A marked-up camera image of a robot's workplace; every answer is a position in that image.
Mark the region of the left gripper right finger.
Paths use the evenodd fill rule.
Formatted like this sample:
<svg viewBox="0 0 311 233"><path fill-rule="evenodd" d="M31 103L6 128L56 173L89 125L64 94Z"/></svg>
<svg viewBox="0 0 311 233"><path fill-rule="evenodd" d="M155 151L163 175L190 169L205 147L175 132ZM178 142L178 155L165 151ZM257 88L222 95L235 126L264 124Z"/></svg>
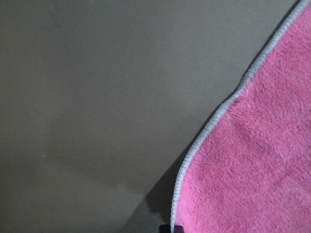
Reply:
<svg viewBox="0 0 311 233"><path fill-rule="evenodd" d="M183 222L179 220L174 222L173 233L184 233Z"/></svg>

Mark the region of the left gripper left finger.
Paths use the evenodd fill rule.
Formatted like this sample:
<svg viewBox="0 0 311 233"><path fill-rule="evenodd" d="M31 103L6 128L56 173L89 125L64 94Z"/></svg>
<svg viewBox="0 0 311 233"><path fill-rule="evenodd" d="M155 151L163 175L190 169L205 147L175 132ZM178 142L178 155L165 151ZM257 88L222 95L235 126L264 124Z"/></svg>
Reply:
<svg viewBox="0 0 311 233"><path fill-rule="evenodd" d="M159 226L159 233L170 233L170 220L163 220Z"/></svg>

